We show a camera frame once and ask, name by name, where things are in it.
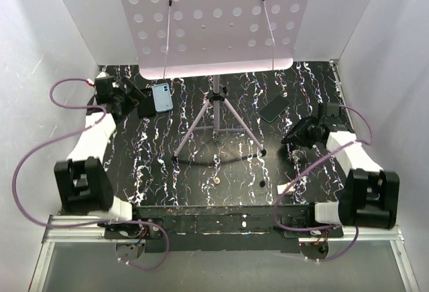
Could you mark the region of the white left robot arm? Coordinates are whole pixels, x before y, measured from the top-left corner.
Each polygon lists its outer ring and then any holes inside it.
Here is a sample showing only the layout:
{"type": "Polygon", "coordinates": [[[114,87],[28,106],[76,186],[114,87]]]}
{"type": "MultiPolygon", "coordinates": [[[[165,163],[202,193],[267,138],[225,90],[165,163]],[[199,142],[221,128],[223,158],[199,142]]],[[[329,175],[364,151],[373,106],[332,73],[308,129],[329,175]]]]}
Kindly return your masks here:
{"type": "Polygon", "coordinates": [[[54,166],[62,209],[69,215],[106,219],[107,228],[136,238],[143,223],[136,218],[133,205],[114,194],[103,159],[121,121],[144,105],[151,113],[155,111],[153,93],[148,88],[138,88],[127,78],[116,80],[109,75],[85,82],[95,93],[81,106],[85,111],[84,131],[68,157],[54,166]]]}

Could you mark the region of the black smartphone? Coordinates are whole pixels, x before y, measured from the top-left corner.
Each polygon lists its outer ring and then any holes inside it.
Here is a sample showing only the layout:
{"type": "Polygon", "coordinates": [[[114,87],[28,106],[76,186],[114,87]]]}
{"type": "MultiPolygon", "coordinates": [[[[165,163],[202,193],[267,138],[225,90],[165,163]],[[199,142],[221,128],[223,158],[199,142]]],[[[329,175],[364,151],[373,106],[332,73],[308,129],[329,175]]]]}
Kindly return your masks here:
{"type": "Polygon", "coordinates": [[[265,105],[260,111],[259,116],[267,123],[274,122],[288,107],[290,101],[282,96],[277,95],[267,105],[265,105]]]}

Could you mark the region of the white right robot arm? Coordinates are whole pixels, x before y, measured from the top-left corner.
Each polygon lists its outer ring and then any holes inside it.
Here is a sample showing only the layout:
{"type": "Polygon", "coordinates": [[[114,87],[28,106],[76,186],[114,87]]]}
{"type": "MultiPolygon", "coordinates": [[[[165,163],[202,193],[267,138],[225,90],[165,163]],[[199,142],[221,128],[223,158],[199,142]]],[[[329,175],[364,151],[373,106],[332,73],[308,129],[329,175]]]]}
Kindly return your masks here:
{"type": "Polygon", "coordinates": [[[335,158],[346,175],[346,182],[335,202],[310,204],[310,215],[303,220],[303,228],[276,225],[290,232],[306,232],[320,236],[324,231],[341,226],[380,228],[390,230],[396,224],[400,178],[394,171],[384,170],[364,149],[371,140],[357,137],[353,128],[341,123],[341,111],[352,108],[334,102],[320,103],[315,115],[304,117],[282,139],[282,144],[312,148],[320,143],[327,154],[307,167],[284,188],[275,202],[278,205],[286,192],[297,185],[313,169],[335,158]]]}

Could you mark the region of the light blue phone case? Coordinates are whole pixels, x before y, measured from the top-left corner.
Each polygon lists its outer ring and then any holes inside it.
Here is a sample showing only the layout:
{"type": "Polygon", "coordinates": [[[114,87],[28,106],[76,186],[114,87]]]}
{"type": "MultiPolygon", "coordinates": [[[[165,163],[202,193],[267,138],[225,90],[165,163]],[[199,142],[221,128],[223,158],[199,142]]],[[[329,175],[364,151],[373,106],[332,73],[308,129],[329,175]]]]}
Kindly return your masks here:
{"type": "Polygon", "coordinates": [[[172,96],[168,83],[156,84],[152,87],[154,105],[157,113],[173,110],[172,96]]]}

